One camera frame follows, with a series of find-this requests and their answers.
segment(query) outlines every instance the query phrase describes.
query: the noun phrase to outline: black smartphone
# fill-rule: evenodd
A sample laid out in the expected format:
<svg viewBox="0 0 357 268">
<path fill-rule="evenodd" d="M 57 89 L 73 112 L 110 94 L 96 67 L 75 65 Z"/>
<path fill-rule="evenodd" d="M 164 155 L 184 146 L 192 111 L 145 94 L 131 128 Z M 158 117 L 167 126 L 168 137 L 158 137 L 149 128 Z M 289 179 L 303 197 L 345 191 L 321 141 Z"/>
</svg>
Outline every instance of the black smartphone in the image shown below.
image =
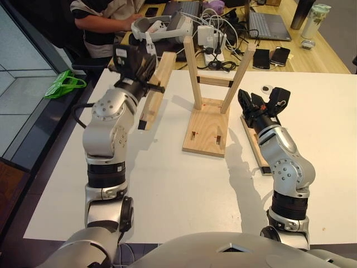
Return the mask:
<svg viewBox="0 0 357 268">
<path fill-rule="evenodd" d="M 268 49 L 256 49 L 253 55 L 253 67 L 257 69 L 269 70 L 269 50 Z"/>
<path fill-rule="evenodd" d="M 285 49 L 284 47 L 277 46 L 273 53 L 270 62 L 277 64 L 279 66 L 285 66 L 286 61 L 289 57 L 290 49 Z"/>
<path fill-rule="evenodd" d="M 147 18 L 155 17 L 157 11 L 158 11 L 157 7 L 149 7 L 145 13 L 145 17 Z"/>
</svg>

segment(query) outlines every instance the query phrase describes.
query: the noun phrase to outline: person's arm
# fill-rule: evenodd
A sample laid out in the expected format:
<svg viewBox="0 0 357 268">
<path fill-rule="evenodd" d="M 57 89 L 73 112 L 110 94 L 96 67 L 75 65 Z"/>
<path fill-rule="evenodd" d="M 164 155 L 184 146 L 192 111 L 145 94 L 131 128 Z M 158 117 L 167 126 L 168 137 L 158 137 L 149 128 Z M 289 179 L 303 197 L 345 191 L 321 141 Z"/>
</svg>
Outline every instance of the person's arm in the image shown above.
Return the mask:
<svg viewBox="0 0 357 268">
<path fill-rule="evenodd" d="M 76 26 L 81 30 L 108 34 L 111 32 L 130 31 L 132 22 L 142 17 L 141 14 L 133 14 L 126 20 L 114 20 L 95 15 L 88 15 L 85 18 L 75 18 Z"/>
</svg>

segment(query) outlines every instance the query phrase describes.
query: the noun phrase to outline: office chair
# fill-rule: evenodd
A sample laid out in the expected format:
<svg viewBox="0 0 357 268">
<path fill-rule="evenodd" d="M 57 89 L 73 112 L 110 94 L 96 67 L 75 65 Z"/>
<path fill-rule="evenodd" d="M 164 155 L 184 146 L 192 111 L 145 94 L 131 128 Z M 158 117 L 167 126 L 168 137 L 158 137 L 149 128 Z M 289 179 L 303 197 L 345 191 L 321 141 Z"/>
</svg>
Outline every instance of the office chair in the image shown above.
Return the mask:
<svg viewBox="0 0 357 268">
<path fill-rule="evenodd" d="M 110 58 L 92 59 L 83 42 L 83 32 L 70 12 L 72 0 L 10 0 L 13 7 L 53 45 L 64 49 L 72 68 L 98 76 Z"/>
</svg>

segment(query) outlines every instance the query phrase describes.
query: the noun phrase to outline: wooden desk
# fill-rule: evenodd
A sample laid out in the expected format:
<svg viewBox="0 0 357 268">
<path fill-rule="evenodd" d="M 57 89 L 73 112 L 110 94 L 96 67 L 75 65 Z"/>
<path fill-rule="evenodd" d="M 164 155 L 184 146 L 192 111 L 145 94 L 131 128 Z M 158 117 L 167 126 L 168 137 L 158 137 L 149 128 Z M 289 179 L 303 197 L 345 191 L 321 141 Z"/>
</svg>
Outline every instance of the wooden desk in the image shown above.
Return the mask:
<svg viewBox="0 0 357 268">
<path fill-rule="evenodd" d="M 165 4 L 144 4 L 140 10 L 141 14 L 145 14 L 149 7 L 158 7 L 157 15 L 161 15 Z M 231 8 L 225 8 L 225 12 L 229 11 Z M 296 3 L 294 0 L 284 0 L 281 2 L 279 7 L 274 6 L 259 6 L 254 7 L 257 12 L 261 13 L 271 13 L 279 14 L 282 16 L 284 23 L 292 37 L 292 41 L 273 41 L 273 40 L 262 40 L 260 42 L 260 49 L 274 50 L 276 46 L 282 46 L 290 49 L 293 55 L 292 59 L 289 59 L 285 67 L 278 66 L 274 71 L 304 71 L 309 73 L 337 73 L 337 74 L 350 74 L 348 68 L 337 56 L 331 46 L 326 42 L 326 40 L 321 36 L 320 33 L 313 38 L 316 42 L 316 46 L 312 50 L 305 50 L 301 48 L 301 32 L 305 24 L 300 30 L 293 30 L 290 28 L 292 18 L 295 13 Z M 237 14 L 240 20 L 244 19 L 244 9 L 237 7 Z M 127 32 L 122 43 L 128 44 L 129 34 Z M 241 50 L 245 50 L 247 47 L 246 43 L 243 42 L 241 45 Z M 238 60 L 230 55 L 230 52 L 224 50 L 225 60 L 232 60 L 238 62 Z M 185 63 L 176 63 L 175 68 L 178 69 L 182 67 Z M 199 55 L 197 57 L 197 64 L 199 66 L 204 66 L 204 57 Z M 252 68 L 252 63 L 248 67 L 249 71 L 258 71 Z"/>
</svg>

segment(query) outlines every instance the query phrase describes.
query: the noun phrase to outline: person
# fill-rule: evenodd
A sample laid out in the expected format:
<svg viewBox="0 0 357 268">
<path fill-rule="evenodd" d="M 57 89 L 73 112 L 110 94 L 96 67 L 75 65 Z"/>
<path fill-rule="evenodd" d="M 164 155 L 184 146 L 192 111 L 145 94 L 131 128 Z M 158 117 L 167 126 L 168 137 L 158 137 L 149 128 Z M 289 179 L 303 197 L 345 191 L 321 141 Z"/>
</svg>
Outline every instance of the person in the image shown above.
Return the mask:
<svg viewBox="0 0 357 268">
<path fill-rule="evenodd" d="M 76 26 L 84 30 L 84 44 L 93 58 L 113 55 L 113 42 L 120 42 L 144 0 L 73 0 L 70 5 Z"/>
</svg>

